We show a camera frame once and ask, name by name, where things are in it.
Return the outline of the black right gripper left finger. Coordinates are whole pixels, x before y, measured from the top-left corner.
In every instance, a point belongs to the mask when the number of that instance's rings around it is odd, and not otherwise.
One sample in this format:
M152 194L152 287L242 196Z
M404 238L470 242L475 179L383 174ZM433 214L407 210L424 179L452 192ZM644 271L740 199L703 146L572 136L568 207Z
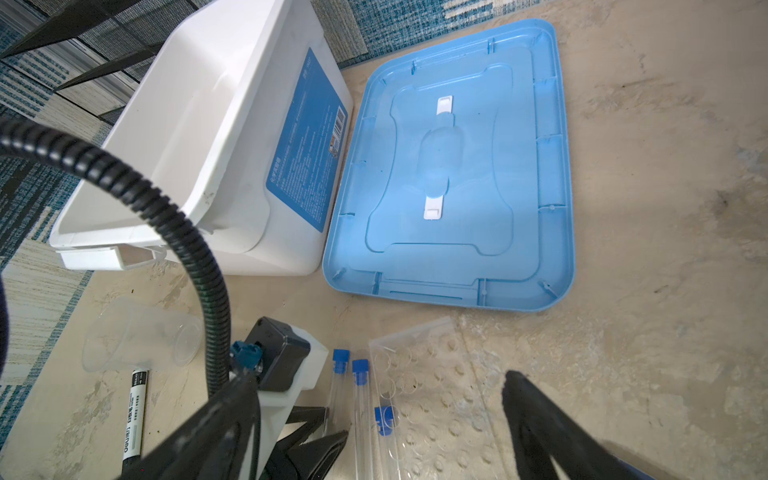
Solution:
M261 433L258 380L231 379L122 479L256 479Z

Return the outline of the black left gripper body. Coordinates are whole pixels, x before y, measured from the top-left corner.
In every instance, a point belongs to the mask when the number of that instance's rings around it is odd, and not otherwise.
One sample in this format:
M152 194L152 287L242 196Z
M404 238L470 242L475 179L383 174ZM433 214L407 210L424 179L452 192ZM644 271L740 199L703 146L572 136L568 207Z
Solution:
M347 444L348 430L309 437L323 425L326 407L295 406L288 424L299 424L290 435L279 440L263 470L264 479L325 479Z

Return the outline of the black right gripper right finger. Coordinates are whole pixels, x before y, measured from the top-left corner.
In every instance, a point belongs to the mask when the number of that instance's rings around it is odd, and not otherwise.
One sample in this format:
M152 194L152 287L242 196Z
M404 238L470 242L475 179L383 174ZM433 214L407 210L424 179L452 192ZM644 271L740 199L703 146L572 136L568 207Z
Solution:
M521 479L556 479L556 466L570 479L637 477L524 374L505 374L502 406Z

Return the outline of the blue capped test tube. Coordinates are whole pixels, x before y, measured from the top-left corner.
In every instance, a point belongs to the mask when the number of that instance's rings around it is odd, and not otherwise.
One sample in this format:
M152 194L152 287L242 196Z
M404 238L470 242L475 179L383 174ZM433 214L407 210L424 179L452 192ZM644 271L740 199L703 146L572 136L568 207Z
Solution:
M374 409L374 416L377 424L383 478L399 479L397 442L394 434L394 410L391 405L382 404Z
M374 478L373 465L373 408L371 407L370 365L367 359L355 359L352 362L354 379L354 438L355 468L357 480Z
M350 351L335 349L332 355L332 376L322 436L347 430L350 423L349 405Z

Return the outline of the clear test tube rack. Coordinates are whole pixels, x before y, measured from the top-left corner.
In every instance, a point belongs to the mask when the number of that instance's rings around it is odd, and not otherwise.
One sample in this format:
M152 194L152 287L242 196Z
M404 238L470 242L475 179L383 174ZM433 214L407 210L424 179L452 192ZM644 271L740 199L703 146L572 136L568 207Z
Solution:
M391 405L399 479L506 479L484 390L455 323L442 318L369 344L374 407Z

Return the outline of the white plastic storage bin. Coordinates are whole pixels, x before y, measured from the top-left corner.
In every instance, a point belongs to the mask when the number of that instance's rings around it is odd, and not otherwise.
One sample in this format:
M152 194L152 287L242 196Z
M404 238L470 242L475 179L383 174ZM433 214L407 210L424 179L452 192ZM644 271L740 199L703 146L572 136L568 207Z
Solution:
M320 265L353 101L308 1L214 1L163 44L104 149L158 186L227 275Z

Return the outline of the black marker pen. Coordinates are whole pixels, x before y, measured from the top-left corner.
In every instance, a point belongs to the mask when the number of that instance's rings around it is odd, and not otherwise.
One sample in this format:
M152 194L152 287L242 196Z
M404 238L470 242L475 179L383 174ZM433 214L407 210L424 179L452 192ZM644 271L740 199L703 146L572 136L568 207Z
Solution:
M132 373L122 455L123 470L136 463L141 457L148 379L147 369L134 370Z

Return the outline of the clear plastic beaker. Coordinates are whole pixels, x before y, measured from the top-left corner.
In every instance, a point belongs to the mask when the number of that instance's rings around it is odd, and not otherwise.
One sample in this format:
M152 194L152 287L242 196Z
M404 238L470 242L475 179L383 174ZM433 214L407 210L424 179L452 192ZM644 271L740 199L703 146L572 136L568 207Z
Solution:
M196 316L119 297L88 328L82 366L87 372L172 370L195 358L203 337Z

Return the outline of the blue plastic bin lid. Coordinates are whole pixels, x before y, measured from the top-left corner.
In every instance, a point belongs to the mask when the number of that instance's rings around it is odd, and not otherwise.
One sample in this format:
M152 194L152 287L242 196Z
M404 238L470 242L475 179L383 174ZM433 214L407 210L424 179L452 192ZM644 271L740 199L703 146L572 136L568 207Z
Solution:
M537 312L576 270L557 34L513 22L379 66L322 261L335 290Z

